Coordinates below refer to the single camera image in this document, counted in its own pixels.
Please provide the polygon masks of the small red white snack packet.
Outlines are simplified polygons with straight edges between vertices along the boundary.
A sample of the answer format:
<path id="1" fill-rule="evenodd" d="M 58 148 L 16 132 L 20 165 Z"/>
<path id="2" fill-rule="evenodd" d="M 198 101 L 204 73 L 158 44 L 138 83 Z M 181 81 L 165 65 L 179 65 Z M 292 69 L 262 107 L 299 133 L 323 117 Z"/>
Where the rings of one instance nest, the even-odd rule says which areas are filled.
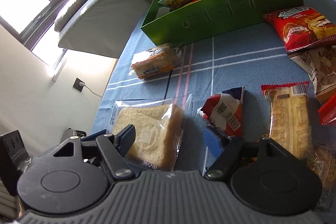
<path id="1" fill-rule="evenodd" d="M 197 113 L 228 136 L 243 135 L 244 87 L 224 90 L 209 97 Z"/>

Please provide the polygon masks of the toast bread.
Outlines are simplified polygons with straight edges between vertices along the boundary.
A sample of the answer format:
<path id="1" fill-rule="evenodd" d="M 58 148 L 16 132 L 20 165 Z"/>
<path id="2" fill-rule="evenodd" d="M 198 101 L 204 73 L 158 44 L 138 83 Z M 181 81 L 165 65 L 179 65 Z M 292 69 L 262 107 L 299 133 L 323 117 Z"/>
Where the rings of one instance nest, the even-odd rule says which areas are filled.
<path id="1" fill-rule="evenodd" d="M 116 100 L 107 133 L 116 135 L 128 124 L 135 127 L 135 141 L 127 162 L 145 168 L 171 171 L 179 154 L 183 120 L 192 95 L 161 100 Z"/>

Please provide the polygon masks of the long bread red-end wrapper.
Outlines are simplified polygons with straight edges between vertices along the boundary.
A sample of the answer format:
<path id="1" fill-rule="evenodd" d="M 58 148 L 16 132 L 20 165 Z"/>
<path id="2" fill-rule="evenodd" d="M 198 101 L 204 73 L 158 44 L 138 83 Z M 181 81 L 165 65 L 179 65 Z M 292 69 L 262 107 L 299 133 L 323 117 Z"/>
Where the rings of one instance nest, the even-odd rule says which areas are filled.
<path id="1" fill-rule="evenodd" d="M 313 152 L 308 87 L 307 81 L 261 86 L 270 104 L 268 136 L 300 160 Z"/>

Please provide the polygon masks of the orange blue bread packet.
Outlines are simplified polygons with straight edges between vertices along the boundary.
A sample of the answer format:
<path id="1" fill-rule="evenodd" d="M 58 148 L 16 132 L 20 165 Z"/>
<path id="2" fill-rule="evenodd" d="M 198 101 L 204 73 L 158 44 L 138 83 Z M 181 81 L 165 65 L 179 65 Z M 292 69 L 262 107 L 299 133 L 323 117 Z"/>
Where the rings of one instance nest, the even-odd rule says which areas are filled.
<path id="1" fill-rule="evenodd" d="M 135 74 L 138 79 L 144 80 L 171 71 L 179 63 L 181 55 L 181 49 L 174 48 L 169 43 L 135 53 L 128 75 Z"/>

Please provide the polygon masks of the large red transparent snack bag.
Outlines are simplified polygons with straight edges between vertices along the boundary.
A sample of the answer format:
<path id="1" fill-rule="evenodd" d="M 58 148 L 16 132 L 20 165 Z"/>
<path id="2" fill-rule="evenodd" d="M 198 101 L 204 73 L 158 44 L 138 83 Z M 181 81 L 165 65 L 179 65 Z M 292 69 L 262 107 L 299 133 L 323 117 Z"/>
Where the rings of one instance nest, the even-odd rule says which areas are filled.
<path id="1" fill-rule="evenodd" d="M 328 100 L 323 106 L 318 109 L 318 116 L 320 124 L 322 125 L 335 125 L 335 100 Z"/>

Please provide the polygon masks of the brown white pastry bag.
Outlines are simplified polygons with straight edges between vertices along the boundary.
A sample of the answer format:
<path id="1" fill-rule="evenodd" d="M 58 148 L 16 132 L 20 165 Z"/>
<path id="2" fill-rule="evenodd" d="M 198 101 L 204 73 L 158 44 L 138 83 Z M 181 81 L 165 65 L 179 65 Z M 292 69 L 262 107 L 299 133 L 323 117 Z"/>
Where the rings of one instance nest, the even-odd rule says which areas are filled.
<path id="1" fill-rule="evenodd" d="M 315 98 L 321 104 L 335 95 L 335 46 L 288 53 L 288 57 L 306 71 L 313 84 Z"/>

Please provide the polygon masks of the red chips bag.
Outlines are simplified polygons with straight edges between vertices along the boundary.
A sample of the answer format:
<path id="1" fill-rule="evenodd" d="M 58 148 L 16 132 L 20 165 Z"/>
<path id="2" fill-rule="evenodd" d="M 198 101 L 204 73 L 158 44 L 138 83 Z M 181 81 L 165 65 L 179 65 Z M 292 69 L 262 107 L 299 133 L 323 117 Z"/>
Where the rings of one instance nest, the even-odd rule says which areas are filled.
<path id="1" fill-rule="evenodd" d="M 274 26 L 288 53 L 335 45 L 335 24 L 310 6 L 264 15 Z"/>

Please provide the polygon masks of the red yellow striped snack bag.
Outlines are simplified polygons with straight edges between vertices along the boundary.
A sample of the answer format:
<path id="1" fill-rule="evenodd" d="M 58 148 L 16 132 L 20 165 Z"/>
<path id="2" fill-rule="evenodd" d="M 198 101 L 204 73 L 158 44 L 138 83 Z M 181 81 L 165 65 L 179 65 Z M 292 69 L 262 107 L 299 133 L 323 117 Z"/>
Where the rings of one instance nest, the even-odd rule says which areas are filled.
<path id="1" fill-rule="evenodd" d="M 184 7 L 185 7 L 185 6 L 188 6 L 188 5 L 191 5 L 191 4 L 193 4 L 193 3 L 196 3 L 196 2 L 198 2 L 198 1 L 201 1 L 201 0 L 193 0 L 193 1 L 189 2 L 188 4 L 185 4 Z"/>

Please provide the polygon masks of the blue plaid tablecloth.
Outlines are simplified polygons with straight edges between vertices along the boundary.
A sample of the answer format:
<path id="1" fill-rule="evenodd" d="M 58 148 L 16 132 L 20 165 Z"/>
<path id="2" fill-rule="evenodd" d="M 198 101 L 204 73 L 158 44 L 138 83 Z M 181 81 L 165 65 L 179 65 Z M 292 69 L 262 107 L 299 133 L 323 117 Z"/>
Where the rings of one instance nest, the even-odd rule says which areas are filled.
<path id="1" fill-rule="evenodd" d="M 288 58 L 269 24 L 190 44 L 182 65 L 171 73 L 142 81 L 130 76 L 128 70 L 133 54 L 149 47 L 149 38 L 136 27 L 106 87 L 92 131 L 107 127 L 116 100 L 141 103 L 175 97 L 179 105 L 187 105 L 176 171 L 150 170 L 135 182 L 114 188 L 116 198 L 100 215 L 104 223 L 335 223 L 334 209 L 290 218 L 261 215 L 241 204 L 225 183 L 202 175 L 214 156 L 204 144 L 206 123 L 197 109 L 211 94 L 245 87 L 243 132 L 248 141 L 255 141 L 269 126 L 270 107 L 261 85 L 308 78 Z"/>

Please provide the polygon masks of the grey sofa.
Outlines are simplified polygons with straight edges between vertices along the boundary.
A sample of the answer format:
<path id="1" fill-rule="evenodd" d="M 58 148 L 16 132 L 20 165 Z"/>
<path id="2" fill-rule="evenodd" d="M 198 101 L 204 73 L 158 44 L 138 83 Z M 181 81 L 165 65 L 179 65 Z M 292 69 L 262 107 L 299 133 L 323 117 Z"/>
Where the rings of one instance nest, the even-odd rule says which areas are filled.
<path id="1" fill-rule="evenodd" d="M 152 1 L 70 0 L 55 20 L 58 46 L 117 59 Z"/>

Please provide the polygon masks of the wall socket with plug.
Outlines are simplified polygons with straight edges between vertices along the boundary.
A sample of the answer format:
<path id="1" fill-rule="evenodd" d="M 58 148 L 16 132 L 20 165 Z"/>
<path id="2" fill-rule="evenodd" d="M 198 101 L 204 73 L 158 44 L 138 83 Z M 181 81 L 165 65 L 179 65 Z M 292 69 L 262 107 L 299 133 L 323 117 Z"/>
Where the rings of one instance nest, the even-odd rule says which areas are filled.
<path id="1" fill-rule="evenodd" d="M 80 80 L 79 78 L 76 78 L 76 80 L 73 83 L 72 86 L 75 90 L 82 92 L 82 90 L 84 88 L 88 89 L 93 95 L 98 96 L 99 98 L 102 98 L 101 95 L 95 93 L 91 88 L 89 88 L 88 86 L 86 86 L 85 82 L 83 82 L 82 80 Z"/>

